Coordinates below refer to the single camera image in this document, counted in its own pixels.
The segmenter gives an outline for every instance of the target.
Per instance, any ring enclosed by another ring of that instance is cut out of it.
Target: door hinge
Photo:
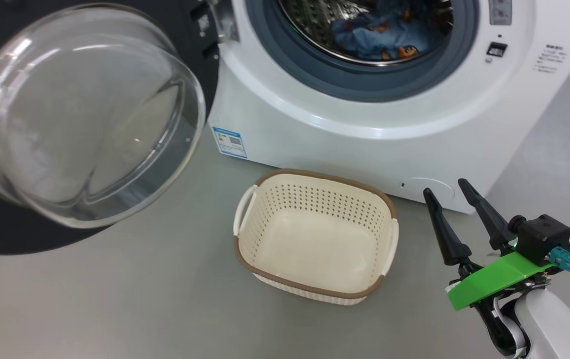
[[[218,30],[218,43],[224,43],[231,39],[239,41],[232,0],[207,0],[207,2],[212,14],[214,14],[214,22],[216,22],[216,29]]]

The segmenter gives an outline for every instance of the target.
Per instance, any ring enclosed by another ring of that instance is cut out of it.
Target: cream basket
[[[277,170],[241,199],[234,218],[235,252],[270,286],[353,305],[376,290],[389,271],[398,247],[395,217],[389,197],[372,187]]]

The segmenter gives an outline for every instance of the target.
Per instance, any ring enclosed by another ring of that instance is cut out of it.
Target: floor
[[[0,257],[0,359],[499,358],[479,316],[455,312],[426,208],[399,198],[398,255],[361,304],[299,298],[256,280],[232,251],[232,214],[267,166],[220,155],[205,133],[155,204],[51,252]],[[570,78],[488,200],[506,217],[570,227]],[[481,262],[477,216],[447,218]],[[570,306],[570,275],[550,290]]]

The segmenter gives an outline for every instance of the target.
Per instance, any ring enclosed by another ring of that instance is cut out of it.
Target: door glass bowl
[[[68,227],[159,197],[205,123],[195,75],[142,13],[73,7],[0,50],[0,197]]]

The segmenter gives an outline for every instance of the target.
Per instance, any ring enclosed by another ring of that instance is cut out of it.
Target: brown basket rim
[[[382,200],[385,202],[385,204],[387,204],[387,207],[389,207],[389,211],[391,213],[391,218],[392,219],[396,218],[396,208],[394,207],[393,202],[390,200],[390,198],[386,194],[382,193],[382,191],[377,190],[374,187],[367,186],[366,184],[362,184],[360,182],[352,181],[351,179],[346,179],[346,178],[332,176],[332,175],[326,175],[324,173],[318,173],[318,172],[312,172],[312,171],[294,170],[294,169],[280,169],[280,170],[275,170],[275,171],[272,171],[270,173],[267,173],[266,175],[261,177],[258,181],[256,181],[256,186],[260,186],[261,184],[263,184],[263,182],[265,182],[267,180],[267,178],[273,177],[275,175],[283,175],[283,174],[301,175],[301,176],[307,176],[307,177],[320,178],[322,180],[339,182],[342,184],[347,184],[348,186],[353,186],[353,187],[371,192],[371,193],[375,194],[376,196],[382,198]],[[284,284],[285,286],[290,286],[292,288],[297,288],[297,289],[301,289],[303,291],[317,293],[320,295],[333,296],[336,298],[344,298],[344,299],[362,298],[364,296],[371,294],[371,292],[373,292],[374,290],[378,289],[378,287],[382,284],[382,282],[384,280],[384,275],[380,275],[380,277],[378,277],[378,279],[376,279],[376,281],[373,284],[371,284],[371,286],[369,286],[365,290],[359,291],[357,293],[344,293],[344,292],[339,292],[339,291],[330,291],[329,289],[307,286],[306,284],[294,282],[294,281],[289,280],[289,279],[284,279],[284,278],[278,277],[276,275],[273,275],[271,273],[268,273],[264,270],[260,270],[260,269],[256,268],[255,266],[252,266],[251,264],[249,264],[244,259],[243,255],[241,254],[238,236],[234,236],[234,252],[236,254],[236,258],[238,259],[238,261],[241,264],[243,264],[244,268],[246,268],[247,270],[249,270],[253,273],[256,273],[257,275],[260,275],[260,276],[265,277],[267,279],[273,280],[274,282]]]

